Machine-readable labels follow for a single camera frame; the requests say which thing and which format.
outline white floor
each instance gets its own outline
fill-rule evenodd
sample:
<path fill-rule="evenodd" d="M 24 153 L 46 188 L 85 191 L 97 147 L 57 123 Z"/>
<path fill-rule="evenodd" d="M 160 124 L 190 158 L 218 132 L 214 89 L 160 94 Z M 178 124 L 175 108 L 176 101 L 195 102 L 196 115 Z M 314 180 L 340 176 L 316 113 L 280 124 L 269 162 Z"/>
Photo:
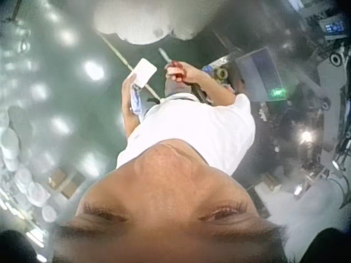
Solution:
<path fill-rule="evenodd" d="M 346 160 L 344 173 L 351 182 L 351 159 Z M 338 180 L 346 192 L 344 179 Z M 257 194 L 269 210 L 270 221 L 286 226 L 287 241 L 285 253 L 288 259 L 300 261 L 315 236 L 323 229 L 334 227 L 340 231 L 349 230 L 351 204 L 339 210 L 342 203 L 340 187 L 329 180 L 320 180 L 300 200 L 293 194 L 279 191 L 272 193 L 265 184 L 255 187 Z"/>

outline paper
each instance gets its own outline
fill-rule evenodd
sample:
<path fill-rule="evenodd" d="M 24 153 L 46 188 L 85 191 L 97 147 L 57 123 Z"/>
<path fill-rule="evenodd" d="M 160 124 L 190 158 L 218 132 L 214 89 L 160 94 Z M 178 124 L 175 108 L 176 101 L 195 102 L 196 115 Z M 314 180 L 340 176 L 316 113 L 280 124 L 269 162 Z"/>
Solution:
<path fill-rule="evenodd" d="M 143 88 L 156 71 L 157 68 L 153 64 L 148 62 L 146 59 L 141 59 L 135 69 L 131 72 L 131 74 L 129 74 L 128 78 L 132 74 L 136 74 L 137 78 L 135 79 L 134 84 L 140 88 Z"/>

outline white shirt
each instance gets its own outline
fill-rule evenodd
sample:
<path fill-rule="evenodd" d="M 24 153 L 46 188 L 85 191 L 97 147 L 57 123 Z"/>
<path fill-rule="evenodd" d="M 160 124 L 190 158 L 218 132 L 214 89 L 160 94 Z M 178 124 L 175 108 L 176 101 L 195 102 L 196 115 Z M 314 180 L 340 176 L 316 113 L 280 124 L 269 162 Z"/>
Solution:
<path fill-rule="evenodd" d="M 180 139 L 191 145 L 208 163 L 232 175 L 254 141 L 255 123 L 250 101 L 240 94 L 230 106 L 212 107 L 180 93 L 150 109 L 128 139 L 117 159 L 117 168 L 156 143 Z"/>

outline red object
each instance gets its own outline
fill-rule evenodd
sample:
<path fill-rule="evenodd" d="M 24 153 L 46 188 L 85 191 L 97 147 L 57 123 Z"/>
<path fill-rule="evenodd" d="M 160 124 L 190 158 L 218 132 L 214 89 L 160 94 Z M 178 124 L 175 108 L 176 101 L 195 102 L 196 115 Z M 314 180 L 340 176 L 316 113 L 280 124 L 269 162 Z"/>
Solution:
<path fill-rule="evenodd" d="M 177 67 L 177 68 L 180 68 L 181 70 L 183 70 L 183 73 L 180 73 L 180 74 L 174 74 L 175 76 L 175 81 L 176 82 L 183 82 L 186 78 L 186 69 L 183 68 L 183 65 L 175 60 L 173 60 L 171 63 L 169 63 L 166 67 L 166 70 L 169 68 L 169 67 Z"/>

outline man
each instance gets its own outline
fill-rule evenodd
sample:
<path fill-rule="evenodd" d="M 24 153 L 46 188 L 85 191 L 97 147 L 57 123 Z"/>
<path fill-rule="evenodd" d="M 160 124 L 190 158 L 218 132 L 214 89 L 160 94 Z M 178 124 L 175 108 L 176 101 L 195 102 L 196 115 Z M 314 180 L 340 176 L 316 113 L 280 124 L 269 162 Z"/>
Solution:
<path fill-rule="evenodd" d="M 127 148 L 58 227 L 54 262 L 285 262 L 280 229 L 230 176 L 254 140 L 250 102 L 182 62 L 215 107 L 167 70 L 166 99 L 139 123 L 122 87 Z"/>

